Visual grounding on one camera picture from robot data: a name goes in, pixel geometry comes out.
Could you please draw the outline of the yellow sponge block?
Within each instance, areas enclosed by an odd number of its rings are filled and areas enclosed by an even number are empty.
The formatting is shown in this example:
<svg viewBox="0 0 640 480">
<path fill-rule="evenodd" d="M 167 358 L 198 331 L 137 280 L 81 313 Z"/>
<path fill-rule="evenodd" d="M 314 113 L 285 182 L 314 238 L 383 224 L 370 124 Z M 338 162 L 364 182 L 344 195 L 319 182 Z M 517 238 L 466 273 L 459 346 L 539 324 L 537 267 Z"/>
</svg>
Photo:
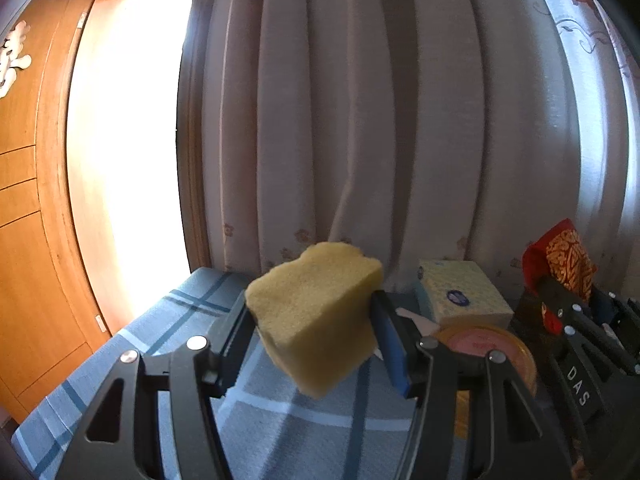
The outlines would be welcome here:
<svg viewBox="0 0 640 480">
<path fill-rule="evenodd" d="M 370 301 L 383 281 L 378 259 L 323 242 L 251 282 L 245 304 L 273 364 L 320 399 L 378 346 Z"/>
</svg>

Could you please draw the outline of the round gold tin pink lid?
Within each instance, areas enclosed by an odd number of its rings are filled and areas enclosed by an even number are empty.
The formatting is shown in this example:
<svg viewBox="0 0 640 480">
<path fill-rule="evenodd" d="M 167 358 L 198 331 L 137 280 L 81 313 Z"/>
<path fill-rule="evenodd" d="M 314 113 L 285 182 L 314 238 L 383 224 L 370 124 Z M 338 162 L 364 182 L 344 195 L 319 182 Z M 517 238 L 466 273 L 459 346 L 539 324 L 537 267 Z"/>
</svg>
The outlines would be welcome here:
<svg viewBox="0 0 640 480">
<path fill-rule="evenodd" d="M 498 402 L 504 411 L 506 381 L 517 396 L 529 402 L 535 396 L 536 365 L 526 345 L 502 328 L 489 325 L 454 325 L 438 330 L 434 344 L 421 342 L 422 356 L 431 365 L 424 392 L 419 394 L 413 431 L 420 442 L 449 450 L 456 436 L 459 390 L 476 389 Z"/>
</svg>

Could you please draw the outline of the orange wooden cabinet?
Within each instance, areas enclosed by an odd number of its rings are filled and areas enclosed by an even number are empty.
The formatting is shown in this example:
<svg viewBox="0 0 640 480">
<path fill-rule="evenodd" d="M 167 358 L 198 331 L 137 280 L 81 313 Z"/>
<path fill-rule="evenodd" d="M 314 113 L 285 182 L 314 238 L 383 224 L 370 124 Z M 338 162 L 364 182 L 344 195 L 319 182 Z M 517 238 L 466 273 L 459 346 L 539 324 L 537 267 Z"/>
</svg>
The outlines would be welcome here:
<svg viewBox="0 0 640 480">
<path fill-rule="evenodd" d="M 1 0 L 1 415 L 23 420 L 189 272 L 191 0 Z"/>
</svg>

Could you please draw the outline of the yellow patterned tissue box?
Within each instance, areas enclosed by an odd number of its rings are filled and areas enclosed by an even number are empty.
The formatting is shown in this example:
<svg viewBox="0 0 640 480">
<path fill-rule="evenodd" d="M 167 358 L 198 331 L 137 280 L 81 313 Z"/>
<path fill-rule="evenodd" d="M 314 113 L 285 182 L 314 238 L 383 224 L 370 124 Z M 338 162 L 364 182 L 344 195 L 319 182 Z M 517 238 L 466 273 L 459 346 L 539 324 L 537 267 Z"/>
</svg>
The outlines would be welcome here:
<svg viewBox="0 0 640 480">
<path fill-rule="evenodd" d="M 513 315 L 473 261 L 421 260 L 414 291 L 421 314 L 440 327 L 488 324 L 505 330 Z"/>
</svg>

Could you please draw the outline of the beige floral curtain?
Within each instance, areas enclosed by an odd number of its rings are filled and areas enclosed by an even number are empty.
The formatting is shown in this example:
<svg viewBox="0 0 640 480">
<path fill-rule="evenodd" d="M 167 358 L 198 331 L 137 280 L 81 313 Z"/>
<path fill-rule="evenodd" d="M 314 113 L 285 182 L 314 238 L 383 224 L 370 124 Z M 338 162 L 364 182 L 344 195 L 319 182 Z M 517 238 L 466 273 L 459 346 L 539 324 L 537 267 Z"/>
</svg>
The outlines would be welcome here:
<svg viewBox="0 0 640 480">
<path fill-rule="evenodd" d="M 639 291 L 639 57 L 604 0 L 212 0 L 208 262 L 257 276 L 319 242 L 472 260 L 506 298 L 563 219 Z"/>
</svg>

